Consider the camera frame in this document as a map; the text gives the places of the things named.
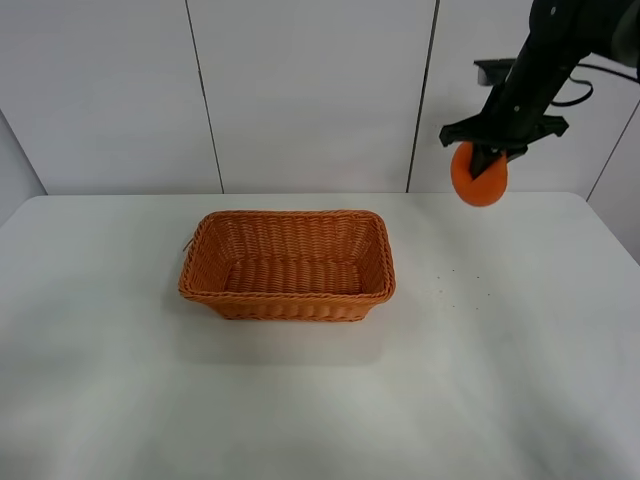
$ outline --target white wall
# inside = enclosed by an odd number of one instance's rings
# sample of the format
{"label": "white wall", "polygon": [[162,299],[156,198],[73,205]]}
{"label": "white wall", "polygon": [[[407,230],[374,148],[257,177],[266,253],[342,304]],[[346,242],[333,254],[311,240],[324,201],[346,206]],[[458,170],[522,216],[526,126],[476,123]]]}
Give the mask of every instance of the white wall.
{"label": "white wall", "polygon": [[44,189],[0,112],[0,225]]}
{"label": "white wall", "polygon": [[0,65],[49,193],[220,191],[184,1],[6,0]]}
{"label": "white wall", "polygon": [[640,112],[636,111],[589,205],[640,262]]}
{"label": "white wall", "polygon": [[227,192],[399,192],[434,0],[189,0]]}
{"label": "white wall", "polygon": [[[449,166],[456,146],[442,148],[440,128],[480,111],[489,89],[477,85],[473,61],[517,56],[528,33],[531,3],[441,1],[410,191],[451,190]],[[596,57],[588,61],[621,68]],[[577,69],[575,76],[594,83],[594,96],[576,107],[548,110],[564,115],[570,128],[562,138],[533,144],[525,157],[510,164],[510,190],[567,191],[586,197],[595,183],[640,91],[637,85],[604,73]],[[577,98],[584,90],[567,84],[558,98]]]}

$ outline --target orange wicker basket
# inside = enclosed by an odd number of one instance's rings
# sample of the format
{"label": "orange wicker basket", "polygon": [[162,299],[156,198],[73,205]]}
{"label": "orange wicker basket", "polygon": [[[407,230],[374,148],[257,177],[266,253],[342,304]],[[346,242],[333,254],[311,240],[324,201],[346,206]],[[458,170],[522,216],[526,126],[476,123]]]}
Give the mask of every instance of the orange wicker basket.
{"label": "orange wicker basket", "polygon": [[198,225],[179,289],[228,319],[353,322],[395,277],[375,213],[227,211]]}

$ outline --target black cable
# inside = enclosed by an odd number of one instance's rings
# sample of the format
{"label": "black cable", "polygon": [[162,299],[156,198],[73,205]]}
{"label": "black cable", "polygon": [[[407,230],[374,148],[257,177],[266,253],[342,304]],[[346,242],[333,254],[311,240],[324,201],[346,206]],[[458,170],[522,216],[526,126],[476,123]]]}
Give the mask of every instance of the black cable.
{"label": "black cable", "polygon": [[630,82],[633,82],[633,83],[640,83],[638,82],[637,78],[634,78],[631,75],[627,75],[626,73],[618,72],[616,70],[611,70],[610,68],[601,67],[600,65],[591,65],[590,63],[579,63],[577,66],[582,68],[590,68],[591,70],[598,70],[599,72],[605,72],[610,75],[615,75],[616,77],[624,78],[625,80],[629,80]]}
{"label": "black cable", "polygon": [[551,102],[551,105],[553,105],[554,107],[574,107],[576,105],[580,105],[582,102],[586,102],[587,100],[589,100],[591,98],[591,95],[593,95],[593,83],[591,83],[588,80],[576,80],[575,78],[569,76],[569,80],[571,80],[573,83],[577,83],[578,85],[586,85],[589,87],[589,91],[587,93],[585,93],[582,97],[577,98],[575,100],[570,100],[568,102]]}

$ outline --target basket rim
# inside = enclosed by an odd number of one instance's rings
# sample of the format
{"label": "basket rim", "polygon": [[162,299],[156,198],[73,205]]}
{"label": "basket rim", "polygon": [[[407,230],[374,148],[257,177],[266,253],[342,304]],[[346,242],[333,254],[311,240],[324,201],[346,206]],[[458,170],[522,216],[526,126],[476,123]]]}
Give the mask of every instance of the basket rim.
{"label": "basket rim", "polygon": [[[378,236],[381,240],[382,255],[381,266],[384,274],[384,287],[382,290],[375,293],[358,293],[355,295],[349,294],[332,294],[332,293],[278,293],[278,292],[211,292],[206,290],[195,290],[188,288],[186,283],[186,271],[190,269],[191,263],[194,261],[195,255],[193,252],[198,247],[200,239],[204,229],[216,218],[220,217],[234,217],[234,216],[277,216],[277,217],[295,217],[295,216],[317,216],[317,217],[338,217],[338,216],[357,216],[366,217],[371,219],[377,227]],[[389,236],[387,234],[387,228],[384,220],[380,215],[369,210],[220,210],[213,212],[205,216],[196,231],[193,234],[193,238],[190,241],[189,251],[187,253],[187,259],[184,263],[180,280],[178,284],[180,293],[183,295],[189,295],[191,297],[197,297],[202,299],[218,299],[224,300],[225,303],[236,300],[322,300],[326,301],[340,301],[340,300],[360,300],[362,303],[369,303],[367,301],[374,301],[375,303],[384,302],[391,298],[395,291],[395,272],[393,269],[393,259],[391,256],[391,248],[389,245]]]}

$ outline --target orange object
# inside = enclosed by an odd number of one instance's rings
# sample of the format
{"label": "orange object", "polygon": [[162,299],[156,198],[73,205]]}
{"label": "orange object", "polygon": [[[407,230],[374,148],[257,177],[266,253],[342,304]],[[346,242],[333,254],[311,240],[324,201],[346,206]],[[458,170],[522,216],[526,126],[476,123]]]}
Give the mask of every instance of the orange object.
{"label": "orange object", "polygon": [[198,225],[179,290],[228,319],[352,322],[395,276],[375,213],[227,211]]}
{"label": "orange object", "polygon": [[474,207],[486,207],[500,200],[507,190],[507,157],[492,163],[475,180],[471,178],[469,166],[473,156],[473,144],[462,143],[451,161],[451,181],[458,196]]}

